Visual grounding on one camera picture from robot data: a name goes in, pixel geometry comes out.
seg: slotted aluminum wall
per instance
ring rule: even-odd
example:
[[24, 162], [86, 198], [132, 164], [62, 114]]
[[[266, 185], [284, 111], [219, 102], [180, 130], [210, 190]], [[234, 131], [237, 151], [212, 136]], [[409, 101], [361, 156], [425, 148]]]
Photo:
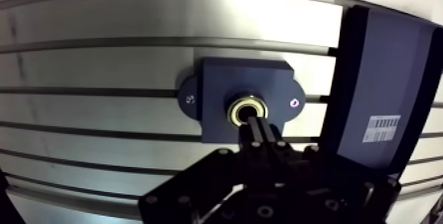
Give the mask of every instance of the slotted aluminum wall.
[[[0, 166], [11, 199], [29, 223], [139, 222], [138, 196], [219, 147], [199, 142], [175, 99], [203, 56], [287, 61], [309, 102], [283, 135], [302, 150], [320, 135], [328, 50], [356, 1], [0, 0]], [[363, 1], [443, 23], [442, 0]], [[402, 194], [443, 182], [440, 86]]]

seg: bolt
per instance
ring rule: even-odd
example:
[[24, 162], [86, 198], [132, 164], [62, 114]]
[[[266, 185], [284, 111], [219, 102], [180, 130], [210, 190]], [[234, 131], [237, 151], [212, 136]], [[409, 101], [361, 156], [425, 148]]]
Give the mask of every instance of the bolt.
[[229, 151], [227, 149], [224, 149], [224, 148], [218, 150], [218, 153], [221, 154], [221, 155], [227, 155], [228, 152]]
[[297, 98], [294, 98], [289, 102], [289, 106], [291, 106], [291, 108], [297, 108], [299, 105], [300, 101]]
[[280, 140], [277, 142], [277, 146], [282, 148], [282, 147], [286, 146], [286, 142]]
[[186, 103], [189, 104], [189, 105], [192, 105], [193, 103], [195, 103], [194, 95], [186, 96]]
[[257, 209], [257, 214], [263, 218], [270, 218], [273, 216], [274, 210], [270, 206], [263, 205]]
[[338, 208], [339, 208], [339, 206], [340, 206], [340, 204], [337, 202], [337, 201], [335, 201], [335, 200], [333, 200], [333, 199], [327, 199], [325, 202], [324, 202], [324, 205], [328, 208], [328, 209], [330, 209], [330, 210], [332, 210], [332, 211], [337, 211], [338, 210]]
[[397, 181], [395, 179], [388, 179], [388, 183], [390, 183], [393, 187], [395, 187], [397, 185]]
[[225, 219], [232, 219], [235, 213], [232, 210], [223, 210], [221, 216]]
[[158, 201], [158, 198], [156, 196], [147, 196], [145, 201], [148, 204], [155, 204]]
[[254, 148], [259, 148], [259, 147], [260, 147], [260, 142], [253, 142], [253, 143], [252, 143], [252, 146], [253, 146]]
[[314, 152], [318, 152], [320, 149], [317, 145], [310, 145], [309, 148]]
[[179, 204], [187, 204], [190, 200], [189, 196], [180, 196], [178, 199]]

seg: barcode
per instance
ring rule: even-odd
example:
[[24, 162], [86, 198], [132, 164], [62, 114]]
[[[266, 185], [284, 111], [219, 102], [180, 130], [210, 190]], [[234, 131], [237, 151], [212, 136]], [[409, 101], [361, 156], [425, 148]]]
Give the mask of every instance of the barcode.
[[394, 139], [399, 115], [371, 116], [363, 136], [363, 142], [381, 142]]

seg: white sticker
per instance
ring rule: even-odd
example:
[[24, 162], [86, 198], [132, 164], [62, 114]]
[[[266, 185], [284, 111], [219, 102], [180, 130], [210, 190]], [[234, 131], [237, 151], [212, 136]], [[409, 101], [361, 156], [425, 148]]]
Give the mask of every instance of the white sticker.
[[399, 115], [371, 116], [363, 142], [384, 142], [392, 140], [396, 134]]

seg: brass bearing ring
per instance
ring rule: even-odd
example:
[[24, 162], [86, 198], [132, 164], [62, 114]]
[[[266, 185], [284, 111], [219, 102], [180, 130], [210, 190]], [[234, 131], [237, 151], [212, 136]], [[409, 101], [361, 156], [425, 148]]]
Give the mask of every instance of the brass bearing ring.
[[268, 106], [256, 96], [235, 100], [227, 109], [227, 119], [235, 126], [247, 124], [248, 117], [268, 117]]

